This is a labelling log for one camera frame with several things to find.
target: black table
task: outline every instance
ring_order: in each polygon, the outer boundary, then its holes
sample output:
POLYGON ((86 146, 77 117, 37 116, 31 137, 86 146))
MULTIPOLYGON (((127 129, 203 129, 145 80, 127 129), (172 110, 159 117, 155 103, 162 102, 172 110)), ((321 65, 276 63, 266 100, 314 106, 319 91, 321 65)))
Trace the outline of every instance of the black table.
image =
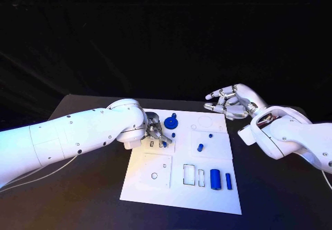
MULTIPOLYGON (((119 99, 68 95, 51 119, 119 99)), ((204 102, 139 101, 143 108, 208 112, 204 102)), ((243 215, 122 201, 132 151, 116 141, 48 178, 0 194, 0 229, 331 229, 332 191, 322 172, 296 154, 275 160, 256 144, 247 146, 237 131, 249 123, 227 120, 243 215)))

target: rectangular slot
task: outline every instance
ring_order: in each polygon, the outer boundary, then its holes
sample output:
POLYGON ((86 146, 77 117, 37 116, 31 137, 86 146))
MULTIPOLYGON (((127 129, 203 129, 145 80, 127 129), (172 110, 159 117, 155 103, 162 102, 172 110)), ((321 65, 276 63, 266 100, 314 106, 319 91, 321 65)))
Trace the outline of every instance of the rectangular slot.
POLYGON ((204 170, 200 169, 200 187, 205 187, 204 170))
POLYGON ((184 184, 195 185, 195 165, 184 165, 184 184))

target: white board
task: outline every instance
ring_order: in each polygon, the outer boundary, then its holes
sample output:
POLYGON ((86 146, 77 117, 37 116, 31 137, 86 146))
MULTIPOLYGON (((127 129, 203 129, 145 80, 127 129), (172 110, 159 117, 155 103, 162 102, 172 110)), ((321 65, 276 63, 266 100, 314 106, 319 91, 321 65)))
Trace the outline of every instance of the white board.
POLYGON ((145 109, 145 111, 158 113, 162 126, 165 119, 177 113, 178 127, 169 130, 164 126, 164 133, 175 140, 175 143, 168 148, 159 148, 159 142, 148 138, 142 141, 142 147, 133 149, 120 200, 242 215, 224 115, 155 109, 145 109), (198 152, 198 142, 204 142, 203 152, 198 152), (152 158, 155 163, 146 165, 145 156, 152 158), (172 160, 172 167, 165 168, 171 170, 168 185, 165 183, 168 171, 161 168, 166 160, 172 160), (195 166, 195 185, 184 184, 185 164, 195 166), (221 190, 211 189, 211 169, 220 169, 221 190), (159 178, 151 177, 151 173, 156 170, 164 174, 161 184, 156 183, 159 178), (203 177, 200 170, 204 170, 204 187, 200 186, 203 177), (233 190, 227 189, 226 173, 231 174, 233 190))

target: robotic hand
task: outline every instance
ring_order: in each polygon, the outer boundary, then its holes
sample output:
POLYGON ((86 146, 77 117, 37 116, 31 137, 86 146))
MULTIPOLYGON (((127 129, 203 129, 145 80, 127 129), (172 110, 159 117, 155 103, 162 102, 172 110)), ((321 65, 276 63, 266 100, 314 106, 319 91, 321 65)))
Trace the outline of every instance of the robotic hand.
POLYGON ((22 174, 84 154, 116 139, 132 149, 145 138, 172 143, 159 116, 133 99, 116 101, 45 123, 0 132, 0 188, 22 174))
POLYGON ((312 124, 295 109, 269 106, 244 84, 229 86, 205 99, 220 97, 218 103, 207 103, 204 107, 224 113, 230 120, 243 119, 249 115, 250 125, 239 130, 247 145, 257 142, 265 153, 280 159, 292 152, 321 170, 332 173, 332 124, 312 124))

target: blue object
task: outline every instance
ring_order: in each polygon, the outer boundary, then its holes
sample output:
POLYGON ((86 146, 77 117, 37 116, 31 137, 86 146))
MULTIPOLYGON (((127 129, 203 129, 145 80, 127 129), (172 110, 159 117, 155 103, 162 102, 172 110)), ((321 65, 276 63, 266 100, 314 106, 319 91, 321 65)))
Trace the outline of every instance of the blue object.
POLYGON ((178 127, 177 114, 172 114, 172 116, 165 119, 165 127, 168 129, 175 129, 178 127))
POLYGON ((210 177, 211 177, 211 189, 221 190, 220 170, 218 169, 211 169, 210 177))
POLYGON ((203 147, 204 147, 204 145, 203 145, 203 144, 200 144, 200 147, 198 147, 198 152, 203 152, 203 147))
POLYGON ((229 190, 233 189, 233 182, 231 182, 231 175, 230 175, 230 173, 227 173, 227 189, 229 190))

